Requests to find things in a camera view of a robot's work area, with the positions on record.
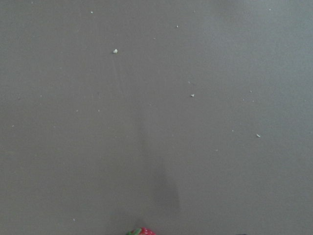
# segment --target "gray surface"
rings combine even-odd
[[[311,0],[0,15],[1,235],[312,234]]]

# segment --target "red strawberry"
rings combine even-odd
[[[128,232],[127,235],[156,235],[154,232],[147,228],[139,228]]]

